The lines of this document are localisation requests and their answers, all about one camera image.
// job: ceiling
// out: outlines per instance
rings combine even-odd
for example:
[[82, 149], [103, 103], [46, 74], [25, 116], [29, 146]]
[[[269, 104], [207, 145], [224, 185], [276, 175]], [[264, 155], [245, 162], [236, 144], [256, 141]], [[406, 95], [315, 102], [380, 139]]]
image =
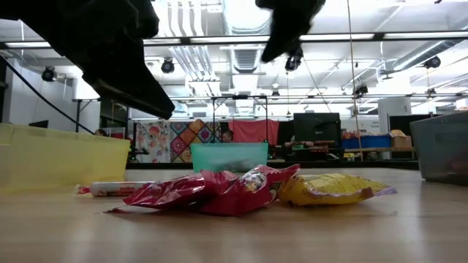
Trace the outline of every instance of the ceiling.
[[[223, 0], [237, 1], [245, 9], [244, 14], [239, 14], [239, 18], [248, 22], [255, 13], [249, 13], [247, 6], [252, 5], [254, 0]], [[169, 0], [170, 6], [174, 3], [178, 6], [178, 25], [183, 28], [181, 1]], [[226, 29], [222, 13], [220, 0], [201, 0], [202, 18], [201, 28], [205, 35], [218, 36], [229, 34]], [[350, 0], [350, 22], [352, 32], [389, 32], [389, 31], [445, 31], [455, 30], [460, 22], [466, 21], [468, 24], [468, 1], [444, 0], [440, 4], [434, 4], [434, 0]], [[349, 32], [350, 25], [347, 12], [347, 1], [327, 0], [327, 3], [313, 20], [311, 33], [345, 33]], [[27, 25], [20, 21], [0, 20], [0, 42], [7, 41], [29, 41], [41, 40]], [[303, 63], [299, 68], [287, 76], [284, 70], [286, 57], [280, 57], [269, 64], [260, 64], [252, 79], [251, 75], [245, 77], [245, 81], [253, 82], [256, 88], [251, 89], [250, 94], [270, 95], [273, 84], [278, 84], [279, 93], [286, 95], [289, 87], [290, 95], [315, 95], [318, 93], [331, 94], [351, 94], [352, 79], [367, 71], [360, 79], [359, 83], [365, 83], [369, 87], [370, 94], [410, 94], [424, 93], [429, 87], [441, 88], [440, 93], [458, 93], [468, 89], [468, 78], [460, 79], [468, 73], [468, 41], [462, 42], [445, 52], [438, 54], [442, 64], [437, 69], [423, 67], [413, 67], [403, 72], [392, 74], [391, 80], [382, 80], [382, 76], [377, 76], [377, 68], [381, 68], [381, 61], [394, 61], [411, 53], [414, 49], [426, 44], [422, 41], [407, 42], [359, 42], [359, 43], [310, 43], [304, 44]], [[213, 70], [219, 78], [219, 90], [221, 94], [234, 94], [242, 91], [236, 78], [236, 72], [231, 64], [231, 52], [226, 50], [227, 46], [209, 45], [207, 47]], [[170, 96], [191, 96], [186, 88], [186, 73], [182, 67], [175, 62], [175, 71], [171, 74], [163, 74], [160, 67], [163, 58], [172, 57], [168, 47], [146, 47], [145, 55], [150, 62], [148, 67], [153, 72], [155, 78], [165, 87]], [[67, 77], [80, 77], [80, 70], [73, 66], [68, 60], [59, 56], [53, 50], [24, 50], [23, 64], [28, 67], [40, 70], [45, 66], [55, 66], [57, 72]], [[450, 84], [451, 80], [458, 80], [457, 83]], [[413, 99], [414, 104], [425, 102], [427, 99]], [[438, 106], [450, 106], [456, 98], [444, 98], [437, 102]], [[294, 104], [301, 111], [304, 104], [310, 104], [311, 108], [320, 111], [319, 105], [322, 100], [277, 100], [273, 104]], [[339, 104], [339, 100], [334, 99], [333, 103]], [[370, 107], [376, 105], [376, 101], [367, 103]], [[349, 107], [350, 100], [344, 100], [343, 106]]]

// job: red fabric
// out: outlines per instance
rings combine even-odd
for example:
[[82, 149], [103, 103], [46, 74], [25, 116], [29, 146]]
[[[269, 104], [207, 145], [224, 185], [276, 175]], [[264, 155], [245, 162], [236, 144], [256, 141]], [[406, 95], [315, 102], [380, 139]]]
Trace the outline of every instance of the red fabric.
[[[271, 145], [276, 145], [278, 128], [278, 121], [268, 120], [268, 143]], [[234, 133], [233, 142], [263, 142], [266, 139], [266, 120], [230, 121], [229, 129]]]

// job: blue box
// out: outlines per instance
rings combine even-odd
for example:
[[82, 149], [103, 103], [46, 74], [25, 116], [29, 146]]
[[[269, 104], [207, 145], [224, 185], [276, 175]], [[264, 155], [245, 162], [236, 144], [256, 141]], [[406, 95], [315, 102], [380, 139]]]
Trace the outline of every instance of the blue box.
[[[344, 149], [359, 149], [358, 138], [344, 139], [341, 141]], [[388, 135], [380, 136], [362, 136], [362, 148], [389, 148], [391, 147], [391, 137]]]
[[268, 143], [192, 143], [193, 170], [247, 172], [266, 165]]

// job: candy bar wrapper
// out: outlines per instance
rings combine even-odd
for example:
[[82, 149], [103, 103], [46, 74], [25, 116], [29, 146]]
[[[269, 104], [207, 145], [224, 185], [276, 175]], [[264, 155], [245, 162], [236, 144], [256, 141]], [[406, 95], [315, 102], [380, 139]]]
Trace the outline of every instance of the candy bar wrapper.
[[201, 171], [163, 183], [152, 183], [124, 199], [127, 205], [154, 209], [187, 207], [224, 192], [238, 179], [231, 172]]
[[396, 194], [396, 189], [351, 175], [295, 175], [279, 192], [279, 198], [299, 206], [343, 205], [386, 194]]
[[77, 186], [76, 194], [91, 194], [93, 197], [128, 197], [139, 188], [154, 182], [99, 182], [90, 186]]
[[237, 179], [225, 192], [204, 204], [200, 211], [218, 216], [242, 216], [264, 207], [276, 200], [276, 193], [299, 168], [299, 165], [286, 169], [259, 165]]

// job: person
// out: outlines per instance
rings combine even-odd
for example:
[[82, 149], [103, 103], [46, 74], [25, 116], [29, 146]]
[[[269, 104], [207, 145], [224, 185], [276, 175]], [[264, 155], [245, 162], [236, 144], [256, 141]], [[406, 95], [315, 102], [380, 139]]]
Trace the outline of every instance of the person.
[[108, 137], [107, 132], [105, 132], [103, 129], [97, 129], [94, 132], [94, 135]]
[[234, 138], [234, 133], [231, 130], [227, 130], [222, 133], [222, 142], [224, 143], [233, 142], [233, 138]]

